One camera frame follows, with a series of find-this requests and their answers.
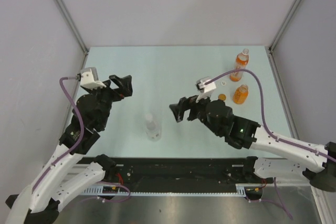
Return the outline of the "orange bottle cap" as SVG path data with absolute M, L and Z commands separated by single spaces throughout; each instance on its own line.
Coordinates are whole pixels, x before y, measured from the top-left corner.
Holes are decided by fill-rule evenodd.
M 218 99 L 221 100 L 221 101 L 225 101 L 225 100 L 226 100 L 226 95 L 224 95 L 224 94 L 219 94 L 219 95 L 218 95 Z

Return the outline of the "small orange juice bottle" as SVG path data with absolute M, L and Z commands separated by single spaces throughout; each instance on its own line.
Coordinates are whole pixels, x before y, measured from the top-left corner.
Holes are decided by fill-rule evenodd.
M 248 85 L 242 84 L 239 86 L 234 95 L 233 95 L 233 102 L 236 104 L 243 104 L 248 97 Z

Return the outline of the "large orange tea bottle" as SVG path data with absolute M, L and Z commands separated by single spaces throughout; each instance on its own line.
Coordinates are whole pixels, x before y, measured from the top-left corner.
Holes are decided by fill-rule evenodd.
M 249 49 L 245 48 L 241 53 L 239 53 L 235 60 L 234 69 L 245 69 L 249 62 Z M 236 71 L 229 75 L 231 81 L 240 81 L 243 76 L 242 71 Z

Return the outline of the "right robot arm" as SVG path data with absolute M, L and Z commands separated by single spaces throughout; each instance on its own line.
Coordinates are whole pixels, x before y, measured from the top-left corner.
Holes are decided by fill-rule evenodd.
M 278 155 L 283 158 L 280 166 L 285 175 L 297 171 L 298 177 L 306 178 L 311 186 L 335 192 L 335 143 L 312 144 L 276 134 L 258 122 L 234 115 L 222 100 L 183 97 L 169 108 L 177 122 L 189 111 L 188 121 L 198 119 L 231 147 Z

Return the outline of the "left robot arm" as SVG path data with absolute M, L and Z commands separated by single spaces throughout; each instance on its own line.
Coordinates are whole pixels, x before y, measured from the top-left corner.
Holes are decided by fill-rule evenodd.
M 132 76 L 109 76 L 101 82 L 89 71 L 74 77 L 86 91 L 77 101 L 59 80 L 73 108 L 70 124 L 59 139 L 53 154 L 34 181 L 18 195 L 10 195 L 6 223 L 54 223 L 64 208 L 93 184 L 110 182 L 116 175 L 116 163 L 105 154 L 98 155 L 81 173 L 65 181 L 71 169 L 81 161 L 99 139 L 110 116 L 112 105 L 133 93 Z

